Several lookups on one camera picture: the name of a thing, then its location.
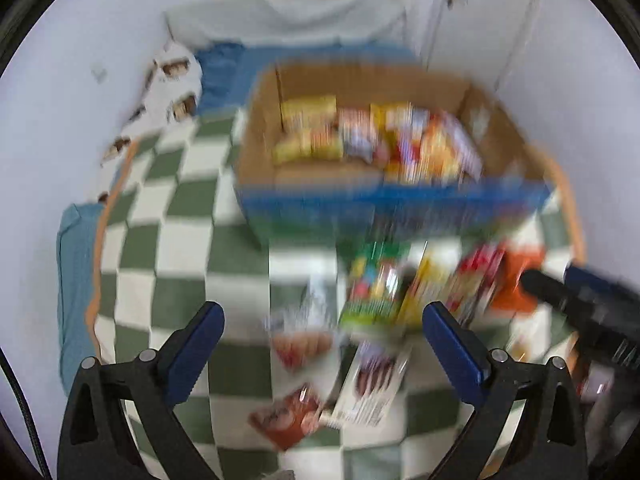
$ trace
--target patterned fabric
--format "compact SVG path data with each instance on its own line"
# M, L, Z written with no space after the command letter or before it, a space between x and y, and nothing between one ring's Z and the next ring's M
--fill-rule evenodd
M160 348L205 300L217 301L225 309L225 332L175 415L221 479L251 480L279 468L293 469L298 480L399 480L432 471L468 410L461 408L420 334L407 336L414 345L410 366L382 427L323 428L277 453L246 423L250 412L305 380L321 394L335 395L336 377L345 376L355 346L330 352L295 375L268 348L264 318L298 302L311 275L326 279L337 316L344 303L345 265L335 248L283 250L256 243L232 185L243 123L242 110L226 110L140 142L105 232L95 326L103 359L122 362L145 348ZM544 240L545 270L551 273L561 273L571 258L557 197L513 238ZM476 242L444 238L430 240L430 246L456 261ZM414 263L423 247L412 246ZM544 308L533 319L485 317L476 329L491 348L506 343L514 324L533 323L541 358L566 332ZM149 471L165 478L131 402L127 414Z

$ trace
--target screw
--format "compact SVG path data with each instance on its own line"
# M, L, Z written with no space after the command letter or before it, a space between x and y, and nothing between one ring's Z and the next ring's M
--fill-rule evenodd
M149 361L154 360L157 353L158 352L156 352L153 348L147 348L146 350L143 350L142 352L140 352L140 355L138 355L138 358L142 362L148 363Z
M509 354L502 348L495 348L491 350L491 359L498 361L499 363L505 362L509 358Z
M85 357L84 359L82 359L82 362L80 363L80 366L85 370L88 370L89 368L93 368L94 365L95 365L95 357Z
M558 356L554 356L551 358L551 364L556 368L558 368L559 370L562 370L566 367L566 363L564 362L564 359Z

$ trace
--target orange trim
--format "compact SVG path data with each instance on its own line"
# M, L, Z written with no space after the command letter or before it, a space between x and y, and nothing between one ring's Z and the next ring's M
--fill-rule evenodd
M122 191L122 187L124 183L127 181L127 177L129 176L129 171L131 170L131 163L133 161L133 157L136 155L138 150L139 141L133 141L129 149L127 150L127 155L125 156L124 162L122 164L122 170L120 171L120 177L116 182L115 186L109 193L107 197L107 203L104 207L102 214L100 215L100 219L98 220L98 227L95 232L95 244L94 244L94 295L89 302L86 310L84 311L84 323L86 324L87 330L89 331L89 337L94 343L96 355L100 357L102 360L102 356L100 355L100 343L98 342L98 338L95 335L95 320L98 317L98 311L100 310L100 284L101 284L101 262L102 262L102 245L104 242L104 232L107 229L107 222L109 221L109 216L115 203L118 201L118 197L120 192Z
M546 153L542 152L542 150L534 148L533 146L527 146L527 149L545 167L546 172L550 175L551 180L556 184L560 192L562 213L567 230L569 231L569 239L571 240L574 252L574 262L578 265L584 265L587 262L587 247L582 233L580 215L578 214L578 208L575 204L574 192L571 189L569 179L560 165Z

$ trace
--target blue cloth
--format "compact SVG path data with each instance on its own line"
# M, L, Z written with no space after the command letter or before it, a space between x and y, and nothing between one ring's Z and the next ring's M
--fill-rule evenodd
M84 313L94 294L94 245L103 204L72 204L62 213L56 240L60 378L68 395L78 367L95 355Z
M363 59L385 62L419 62L406 47L383 43L326 44L312 47L254 46L217 43L196 53L202 67L202 97L198 113L244 105L251 88L269 65L295 59Z

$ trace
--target black cable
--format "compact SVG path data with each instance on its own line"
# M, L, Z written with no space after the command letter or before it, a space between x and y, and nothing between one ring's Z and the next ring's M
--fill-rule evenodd
M0 348L0 368L2 368L6 380L9 381L9 385L14 391L15 399L18 401L18 406L20 406L22 418L24 419L24 425L27 427L27 431L29 432L29 438L31 439L33 452L35 453L36 460L38 461L38 465L40 466L40 472L42 473L42 476L44 476L45 480L52 480L51 471L49 471L47 460L44 457L42 444L40 443L38 431L36 430L36 425L33 422L33 417L31 416L31 410L29 409L29 405L27 404L27 399L25 399L24 397L24 393L22 392L20 384L18 383L18 379L15 377L14 371L11 370L9 361L4 356L2 348Z

